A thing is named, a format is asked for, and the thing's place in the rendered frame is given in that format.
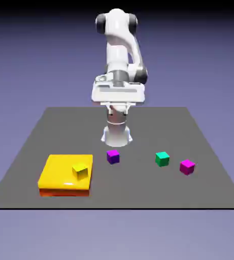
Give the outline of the large yellow box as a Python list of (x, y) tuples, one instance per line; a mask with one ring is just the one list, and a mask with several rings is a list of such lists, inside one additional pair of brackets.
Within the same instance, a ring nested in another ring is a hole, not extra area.
[[(72, 165), (84, 163), (88, 166), (88, 177), (77, 180)], [(40, 195), (43, 197), (77, 196), (86, 197), (90, 193), (93, 169), (91, 154), (51, 154), (38, 180)]]

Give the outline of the small magenta cube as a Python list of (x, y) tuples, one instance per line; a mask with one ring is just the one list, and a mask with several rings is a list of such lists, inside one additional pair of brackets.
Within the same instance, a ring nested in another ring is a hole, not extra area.
[(180, 162), (180, 172), (184, 175), (190, 175), (194, 172), (195, 163), (186, 159)]

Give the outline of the small yellow cube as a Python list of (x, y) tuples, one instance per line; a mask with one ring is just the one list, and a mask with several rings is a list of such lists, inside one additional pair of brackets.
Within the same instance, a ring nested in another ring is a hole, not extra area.
[(77, 180), (82, 180), (88, 177), (88, 166), (84, 163), (75, 163), (72, 165), (73, 175)]

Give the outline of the small green cube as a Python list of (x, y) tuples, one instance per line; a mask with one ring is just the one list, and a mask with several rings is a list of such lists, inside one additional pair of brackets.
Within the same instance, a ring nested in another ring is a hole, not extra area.
[(157, 152), (155, 154), (155, 162), (159, 167), (165, 167), (169, 165), (170, 156), (165, 152)]

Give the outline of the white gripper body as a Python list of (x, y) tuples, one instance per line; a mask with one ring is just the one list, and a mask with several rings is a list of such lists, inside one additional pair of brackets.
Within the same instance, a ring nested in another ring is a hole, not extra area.
[(124, 86), (116, 87), (112, 81), (94, 82), (91, 99), (97, 103), (143, 103), (145, 86), (124, 82)]

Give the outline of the small purple cube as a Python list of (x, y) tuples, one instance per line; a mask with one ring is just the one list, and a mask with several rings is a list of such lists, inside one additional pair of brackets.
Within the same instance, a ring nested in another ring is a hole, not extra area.
[(110, 164), (116, 164), (120, 162), (120, 153), (118, 150), (108, 150), (107, 151), (107, 161)]

